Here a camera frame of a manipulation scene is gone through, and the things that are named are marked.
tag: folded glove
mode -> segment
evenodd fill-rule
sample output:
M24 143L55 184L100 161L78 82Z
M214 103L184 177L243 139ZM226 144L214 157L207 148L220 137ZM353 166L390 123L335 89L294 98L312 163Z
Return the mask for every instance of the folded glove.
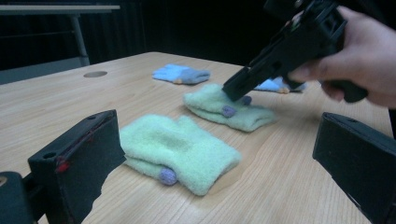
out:
M146 115L120 130L120 143L125 163L136 171L165 185L178 180L200 196L241 160L237 150L186 116Z
M303 91L306 88L306 83L299 86L292 91ZM274 91L278 93L289 93L291 91L290 86L283 83L282 77L276 77L274 79L267 79L262 84L254 88L255 91Z
M187 93L184 105L201 118L252 132L275 120L274 113L259 105L251 105L251 97L231 101L218 84L206 84L200 90Z
M192 85L207 81L210 77L210 72L169 63L165 67L154 71L152 77L175 84Z

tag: blue glove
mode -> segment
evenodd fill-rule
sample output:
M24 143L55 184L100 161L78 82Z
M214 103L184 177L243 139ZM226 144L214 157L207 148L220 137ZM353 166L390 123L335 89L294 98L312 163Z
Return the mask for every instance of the blue glove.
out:
M188 66L169 63L152 73L155 79L172 82L175 84L197 84L207 81L210 77L208 70L195 70Z
M306 83L299 86L297 89L293 91L303 91L306 88ZM278 93L289 93L290 86L286 83L283 83L282 77L276 77L274 79L267 79L262 84L254 88L255 91L274 91Z

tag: human hand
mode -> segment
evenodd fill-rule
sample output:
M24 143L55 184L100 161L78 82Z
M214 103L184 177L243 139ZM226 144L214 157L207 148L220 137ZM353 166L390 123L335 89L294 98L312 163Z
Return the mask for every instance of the human hand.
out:
M303 64L290 73L290 79L319 80L322 89L334 100L342 101L344 92L330 80L350 80L368 91L367 100L396 108L396 33L374 19L339 7L348 20L344 48L338 53Z

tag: light green glove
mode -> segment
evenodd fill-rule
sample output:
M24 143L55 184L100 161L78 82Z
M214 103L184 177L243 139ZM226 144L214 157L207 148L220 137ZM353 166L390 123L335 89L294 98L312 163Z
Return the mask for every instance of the light green glove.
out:
M241 160L237 150L185 116L172 120L146 115L120 130L120 143L125 163L136 171L163 180L163 171L171 169L182 185L200 196Z
M206 84L197 92L185 94L184 104L201 118L245 132L253 132L275 120L271 110L259 105L250 105L251 98L246 96L233 102L221 88L218 84Z

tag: black device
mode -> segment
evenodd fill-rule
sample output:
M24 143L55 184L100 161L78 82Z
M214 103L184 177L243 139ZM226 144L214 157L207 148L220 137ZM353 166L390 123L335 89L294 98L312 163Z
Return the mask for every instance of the black device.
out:
M0 173L0 223L81 223L124 161L116 111L89 116L30 157L26 177Z
M282 15L278 5L268 7L276 10L276 15ZM347 21L336 8L334 2L311 2L299 17L271 39L259 56L228 79L222 90L236 101L268 78L283 77L292 89L301 86L303 83L289 80L289 72L309 60L334 54L342 47ZM287 9L286 16L281 18L294 15L295 10ZM335 80L331 84L345 92L345 100L349 103L358 102L368 93L348 80Z
M324 113L313 152L372 223L396 223L396 141L345 116Z

